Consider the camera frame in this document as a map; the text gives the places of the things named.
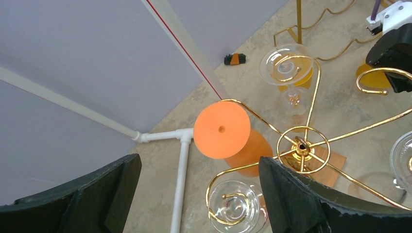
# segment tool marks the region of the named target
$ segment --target clear glass cup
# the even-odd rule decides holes
[[[312,94],[294,84],[312,75],[313,58],[300,44],[288,44],[271,50],[260,63],[264,81],[287,89],[277,100],[279,118],[287,129],[304,125],[311,106]]]
[[[221,233],[258,233],[269,225],[262,191],[249,181],[228,180],[218,184],[210,193],[209,208],[218,219],[228,223],[243,219],[226,225],[211,217],[212,225]]]
[[[391,166],[399,186],[412,194],[412,132],[395,142],[391,150]]]

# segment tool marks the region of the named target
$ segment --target small hole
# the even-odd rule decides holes
[[[226,130],[226,129],[224,128],[224,126],[220,126],[220,127],[219,127],[219,132],[224,133],[225,130]]]

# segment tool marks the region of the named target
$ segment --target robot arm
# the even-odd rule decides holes
[[[398,1],[376,15],[366,19],[372,33],[382,31],[383,36],[366,56],[371,67],[398,68],[412,73],[412,2]],[[398,74],[385,73],[396,93],[412,91],[412,80]]]

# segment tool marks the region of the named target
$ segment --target wine glass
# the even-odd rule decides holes
[[[358,181],[401,204],[407,193],[412,194],[412,132],[404,134],[395,142],[390,162],[394,174],[372,172],[360,176]],[[349,186],[348,193],[363,200],[390,206],[354,183]]]
[[[397,184],[412,194],[412,132],[395,142],[391,150],[391,167]]]
[[[209,218],[221,233],[258,233],[268,226],[262,191],[249,181],[228,180],[218,184],[210,194],[209,209],[214,213]]]
[[[277,112],[287,128],[304,125],[311,106],[312,95],[295,84],[311,76],[313,58],[300,44],[288,44],[271,50],[260,62],[260,74],[269,84],[286,86],[277,100]]]

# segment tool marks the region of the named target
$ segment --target red line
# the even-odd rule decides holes
[[[186,51],[185,47],[183,47],[182,43],[180,43],[179,39],[177,39],[177,37],[174,35],[174,33],[171,31],[171,29],[169,28],[169,26],[166,24],[166,22],[163,20],[162,16],[160,16],[159,12],[157,12],[157,10],[153,7],[152,3],[150,3],[149,0],[146,0],[146,2],[150,5],[150,7],[154,10],[154,12],[156,13],[156,15],[160,18],[160,20],[163,22],[163,24],[166,26],[166,28],[169,30],[169,32],[172,34],[172,36],[175,38],[175,40],[177,41],[177,43],[180,45],[180,47],[183,49],[183,51],[186,53],[186,55],[190,58],[190,60],[193,62],[193,64],[196,66],[197,70],[202,74],[202,76],[205,78],[206,82],[212,87],[213,91],[218,95],[218,97],[220,99],[222,99],[222,97],[220,97],[219,93],[216,91],[216,89],[212,86],[212,84],[209,82],[209,80],[206,78],[206,75],[202,72],[202,70],[200,70],[200,68],[197,66],[197,64],[194,62],[193,58],[190,56],[190,54]]]

